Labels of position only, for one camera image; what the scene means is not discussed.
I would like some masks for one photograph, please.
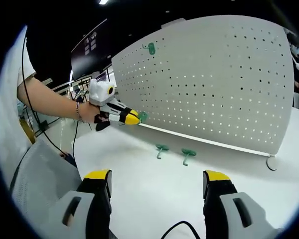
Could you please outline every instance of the white table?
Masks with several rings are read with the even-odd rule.
[[[170,151],[156,159],[156,143]],[[188,167],[181,148],[197,152]],[[109,168],[112,177],[110,229],[119,239],[159,239],[173,224],[190,222],[205,236],[202,172],[228,175],[237,191],[246,192],[267,213],[275,228],[284,227],[299,207],[299,110],[292,110],[277,171],[266,157],[222,148],[142,126],[111,126],[77,139],[75,157],[81,177]],[[193,238],[186,226],[167,238]]]

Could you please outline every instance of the pegboard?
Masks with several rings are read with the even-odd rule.
[[[278,152],[294,89],[289,44],[279,25],[233,15],[188,20],[135,42],[112,63],[120,99],[147,112],[146,124]]]

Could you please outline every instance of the person's arm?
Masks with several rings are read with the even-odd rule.
[[[26,79],[25,82],[31,105],[35,111],[49,116],[79,119],[75,101],[52,91],[34,77]],[[17,97],[29,106],[23,82],[17,88]],[[89,102],[85,102],[80,104],[79,113],[84,121],[93,123],[94,117],[100,113],[100,110]]]

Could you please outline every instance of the green hook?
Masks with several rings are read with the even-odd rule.
[[[190,149],[186,149],[186,148],[182,148],[181,151],[183,152],[183,154],[186,154],[184,160],[183,160],[183,165],[184,166],[188,166],[188,164],[186,163],[188,156],[196,156],[197,153],[193,150]]]
[[[142,44],[142,47],[143,47],[143,49],[148,49],[150,55],[155,55],[156,50],[155,50],[155,45],[154,45],[153,42],[149,43],[149,46],[148,46],[148,47],[145,47],[145,46]]]
[[[144,123],[146,121],[146,119],[148,118],[148,115],[146,112],[142,111],[139,113],[138,118],[140,120],[140,122],[138,124]]]
[[[161,157],[160,157],[159,155],[160,155],[160,153],[161,153],[163,150],[165,150],[165,151],[168,151],[168,150],[169,150],[168,146],[166,146],[166,145],[162,145],[162,144],[156,144],[156,148],[159,149],[159,152],[158,152],[158,154],[157,154],[157,156],[156,156],[157,159],[161,159]]]

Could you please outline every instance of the white t-shirt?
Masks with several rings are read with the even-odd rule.
[[[22,157],[31,146],[19,123],[16,97],[17,87],[23,82],[21,60],[25,33],[26,27],[7,52],[0,74],[0,169],[8,187]],[[34,73],[26,46],[23,68],[25,79]]]

